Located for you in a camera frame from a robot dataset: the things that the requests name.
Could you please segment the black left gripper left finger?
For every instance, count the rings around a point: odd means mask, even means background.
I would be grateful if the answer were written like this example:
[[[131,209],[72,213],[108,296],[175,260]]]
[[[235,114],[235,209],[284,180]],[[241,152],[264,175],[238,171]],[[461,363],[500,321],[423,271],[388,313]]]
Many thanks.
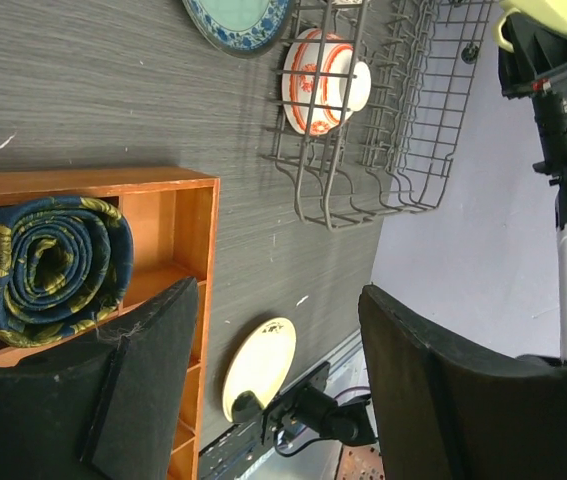
[[[0,367],[0,479],[163,479],[198,315],[185,278],[73,340]]]

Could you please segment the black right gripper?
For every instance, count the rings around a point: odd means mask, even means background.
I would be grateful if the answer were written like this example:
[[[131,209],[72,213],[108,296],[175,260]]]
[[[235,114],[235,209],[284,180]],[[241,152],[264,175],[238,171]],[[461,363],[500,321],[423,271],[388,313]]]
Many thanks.
[[[567,165],[567,36],[523,13],[509,15],[500,32],[513,48],[499,48],[502,95],[532,101],[543,163]]]

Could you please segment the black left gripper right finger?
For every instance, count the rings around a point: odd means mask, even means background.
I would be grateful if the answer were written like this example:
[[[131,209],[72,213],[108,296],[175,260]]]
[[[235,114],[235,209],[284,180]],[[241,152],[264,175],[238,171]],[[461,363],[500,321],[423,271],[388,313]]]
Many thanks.
[[[360,332],[390,479],[567,479],[567,366],[513,358],[375,285]]]

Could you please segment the yellow green ceramic mug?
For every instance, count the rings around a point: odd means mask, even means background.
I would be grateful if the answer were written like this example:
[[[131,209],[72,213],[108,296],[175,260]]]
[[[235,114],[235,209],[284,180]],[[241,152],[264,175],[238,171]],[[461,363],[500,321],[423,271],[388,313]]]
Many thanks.
[[[506,21],[514,14],[523,14],[554,33],[567,37],[567,0],[505,0],[499,5],[502,15],[492,28],[496,45],[513,53],[514,46],[502,32]]]

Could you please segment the cream plate with flower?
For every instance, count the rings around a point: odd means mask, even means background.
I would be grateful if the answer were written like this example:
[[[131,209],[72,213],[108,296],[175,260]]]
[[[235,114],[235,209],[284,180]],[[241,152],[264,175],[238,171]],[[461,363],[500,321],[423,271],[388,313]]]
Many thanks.
[[[232,358],[222,389],[225,418],[244,423],[269,406],[291,368],[296,349],[291,320],[276,317],[259,325]]]

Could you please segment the red orange patterned bowl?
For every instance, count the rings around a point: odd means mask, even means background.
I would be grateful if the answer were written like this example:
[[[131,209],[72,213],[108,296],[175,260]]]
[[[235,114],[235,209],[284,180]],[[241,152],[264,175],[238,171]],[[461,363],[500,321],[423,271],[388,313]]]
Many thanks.
[[[292,129],[321,136],[367,104],[372,88],[368,65],[352,44],[319,28],[302,31],[289,48],[281,97]]]

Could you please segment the blue green patterned plate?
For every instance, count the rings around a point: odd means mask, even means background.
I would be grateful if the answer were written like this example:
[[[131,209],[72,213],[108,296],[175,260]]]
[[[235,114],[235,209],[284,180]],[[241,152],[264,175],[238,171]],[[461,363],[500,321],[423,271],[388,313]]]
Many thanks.
[[[285,33],[296,2],[290,0],[184,0],[190,19],[218,50],[237,58],[269,51]]]

